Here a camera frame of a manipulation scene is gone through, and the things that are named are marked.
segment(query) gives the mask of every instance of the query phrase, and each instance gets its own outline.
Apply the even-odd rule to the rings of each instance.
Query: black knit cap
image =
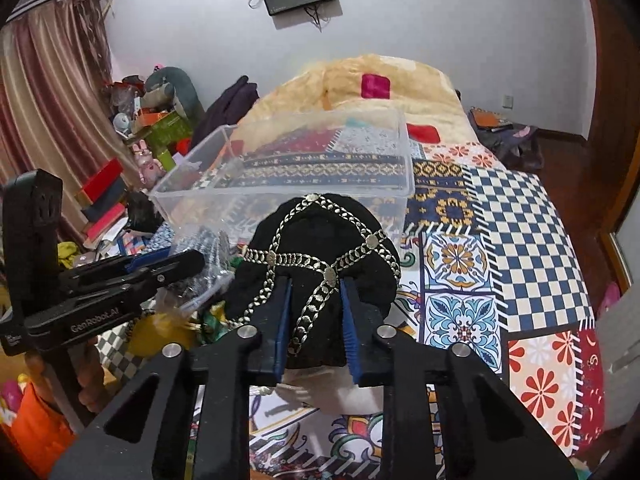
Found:
[[[386,238],[380,223],[360,202],[353,198],[324,194],[308,195],[305,199],[295,198],[282,204],[276,212],[265,218],[257,227],[249,244],[249,250],[269,251],[281,222],[296,206],[306,205],[302,211],[290,217],[280,232],[276,252],[298,253],[314,256],[329,265],[353,250],[371,242],[370,251],[355,263],[338,270],[337,277],[351,277],[355,280],[360,300],[375,305],[383,317],[389,313],[391,303],[396,298],[399,267],[398,252]],[[360,221],[370,232],[362,233],[353,222],[353,217],[341,216],[336,212],[339,206]],[[375,236],[378,243],[376,250]],[[315,270],[297,266],[273,267],[276,276],[287,276],[292,281],[290,303],[290,334],[295,334],[296,321],[305,304],[316,290],[323,276]],[[259,297],[264,286],[267,265],[249,262],[245,259],[236,270],[236,276],[225,295],[225,315],[227,319],[239,319],[248,305]],[[338,289],[329,295],[324,308],[318,314],[312,328],[296,355],[291,352],[287,358],[287,368],[311,368],[321,365],[344,366],[346,358],[342,340],[342,302]]]

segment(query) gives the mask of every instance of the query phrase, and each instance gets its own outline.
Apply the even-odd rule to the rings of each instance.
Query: bed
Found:
[[[449,78],[427,65],[373,55],[325,63],[261,99],[241,125],[284,112],[380,107],[404,110],[418,139],[416,194],[408,202],[402,279],[388,322],[424,344],[471,345],[571,456],[604,422],[584,279],[539,179],[507,171],[478,143]],[[282,134],[256,139],[239,128],[232,140],[251,152]],[[129,358],[120,353],[117,377],[134,371]],[[444,478],[433,389],[430,403]],[[379,470],[379,413],[329,415],[255,390],[250,423],[250,459],[261,472],[364,480]]]

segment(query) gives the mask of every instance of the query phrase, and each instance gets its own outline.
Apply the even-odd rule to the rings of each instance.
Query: black hat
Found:
[[[231,328],[248,324],[277,276],[291,279],[287,368],[344,366],[340,278],[360,300],[389,313],[400,279],[398,252],[360,202],[310,194],[282,204],[258,225],[225,294]]]

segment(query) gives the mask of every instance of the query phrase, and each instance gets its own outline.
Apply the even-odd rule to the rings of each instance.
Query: white cloth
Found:
[[[596,322],[604,371],[604,429],[628,423],[640,403],[640,284]]]
[[[285,370],[276,393],[287,402],[302,402],[332,415],[369,415],[383,410],[383,387],[357,386],[346,366]]]

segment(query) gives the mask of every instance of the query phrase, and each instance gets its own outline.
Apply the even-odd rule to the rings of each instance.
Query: metal chain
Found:
[[[278,247],[280,245],[280,238],[282,236],[282,230],[284,226],[298,213],[304,211],[313,203],[317,203],[320,207],[331,211],[341,218],[354,224],[360,235],[365,239],[364,243],[348,251],[343,256],[340,256],[331,265],[322,260],[309,256],[308,254],[300,253],[282,253],[278,254]],[[248,249],[244,255],[244,259],[254,264],[267,265],[267,276],[262,284],[262,288],[258,295],[248,305],[238,320],[228,320],[226,325],[235,329],[239,326],[245,325],[251,321],[251,317],[254,314],[254,310],[266,303],[271,297],[273,287],[275,283],[275,271],[277,266],[283,267],[302,267],[309,270],[314,270],[322,274],[322,282],[316,287],[313,293],[309,296],[305,306],[296,321],[290,343],[289,354],[297,355],[302,348],[302,345],[306,341],[314,322],[318,318],[318,315],[324,309],[329,297],[338,290],[338,272],[341,272],[352,265],[356,264],[369,254],[375,252],[378,254],[391,268],[396,282],[400,281],[400,266],[396,261],[393,254],[384,246],[382,242],[388,239],[384,230],[380,229],[373,233],[366,225],[364,225],[357,217],[351,212],[337,205],[329,200],[327,197],[316,194],[309,194],[305,196],[304,200],[297,204],[287,215],[282,219],[280,225],[276,229],[273,240],[269,246],[268,251],[259,251],[255,249]]]

